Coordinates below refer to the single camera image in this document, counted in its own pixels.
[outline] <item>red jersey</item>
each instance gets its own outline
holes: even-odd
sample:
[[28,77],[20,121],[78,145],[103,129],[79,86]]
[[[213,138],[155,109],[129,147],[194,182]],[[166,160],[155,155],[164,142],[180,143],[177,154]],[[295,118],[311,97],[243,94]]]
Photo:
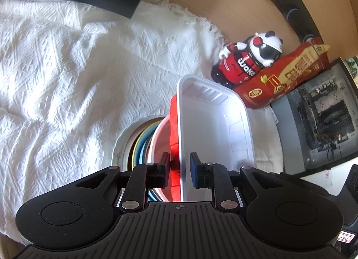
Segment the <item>red jersey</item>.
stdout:
[[226,79],[234,84],[242,84],[250,80],[262,67],[258,66],[247,51],[234,51],[221,61],[219,69]]

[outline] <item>snack package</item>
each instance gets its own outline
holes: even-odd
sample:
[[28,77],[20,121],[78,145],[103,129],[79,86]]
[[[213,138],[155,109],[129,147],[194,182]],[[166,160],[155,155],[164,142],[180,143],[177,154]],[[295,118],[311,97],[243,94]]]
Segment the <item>snack package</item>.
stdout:
[[329,69],[326,53],[329,48],[322,38],[313,38],[233,90],[241,97],[246,107],[264,107],[320,71]]

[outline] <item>textured white fabric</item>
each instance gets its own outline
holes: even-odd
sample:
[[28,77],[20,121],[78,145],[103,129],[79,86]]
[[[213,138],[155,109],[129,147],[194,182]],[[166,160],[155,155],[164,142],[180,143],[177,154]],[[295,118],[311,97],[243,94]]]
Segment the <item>textured white fabric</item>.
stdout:
[[256,167],[268,173],[283,171],[283,153],[279,132],[270,106],[257,110],[247,109]]
[[0,0],[0,232],[17,209],[111,162],[117,136],[169,112],[179,78],[208,76],[220,31],[179,6],[133,18],[69,0]]

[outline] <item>panda figurine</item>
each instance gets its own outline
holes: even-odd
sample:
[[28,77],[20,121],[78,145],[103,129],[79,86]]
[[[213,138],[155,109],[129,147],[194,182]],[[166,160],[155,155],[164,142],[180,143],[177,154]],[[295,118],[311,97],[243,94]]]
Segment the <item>panda figurine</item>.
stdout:
[[220,64],[213,66],[212,79],[233,89],[253,78],[280,58],[283,40],[273,31],[255,33],[244,42],[231,43],[220,51]]

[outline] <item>white plastic tray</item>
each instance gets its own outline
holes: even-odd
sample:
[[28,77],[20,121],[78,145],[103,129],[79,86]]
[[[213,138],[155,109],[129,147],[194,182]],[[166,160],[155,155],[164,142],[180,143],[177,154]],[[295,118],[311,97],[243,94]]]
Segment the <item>white plastic tray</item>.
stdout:
[[228,170],[256,166],[247,111],[232,90],[195,75],[177,85],[182,201],[211,201],[211,190],[195,189],[189,155],[197,152],[202,163],[223,164]]

